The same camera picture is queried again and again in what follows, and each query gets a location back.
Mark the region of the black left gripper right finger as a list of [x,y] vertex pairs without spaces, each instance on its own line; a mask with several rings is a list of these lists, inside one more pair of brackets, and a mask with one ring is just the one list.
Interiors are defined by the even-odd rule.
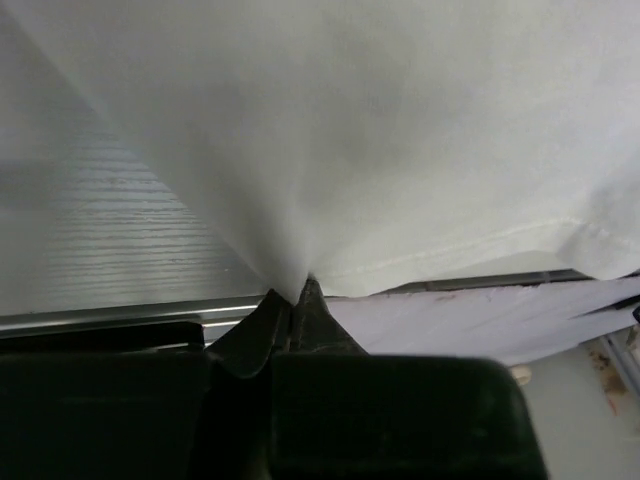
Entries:
[[309,279],[272,356],[275,479],[545,479],[524,395],[486,358],[373,355]]

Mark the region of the white graphic t-shirt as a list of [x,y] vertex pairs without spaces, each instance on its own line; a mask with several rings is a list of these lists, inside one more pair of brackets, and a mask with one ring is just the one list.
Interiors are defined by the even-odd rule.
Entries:
[[265,283],[639,266],[635,1],[9,1]]

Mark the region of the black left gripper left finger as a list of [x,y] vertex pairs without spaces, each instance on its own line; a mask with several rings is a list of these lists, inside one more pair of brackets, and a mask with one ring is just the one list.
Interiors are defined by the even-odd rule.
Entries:
[[243,479],[269,424],[269,292],[212,344],[187,316],[1,342],[5,479]]

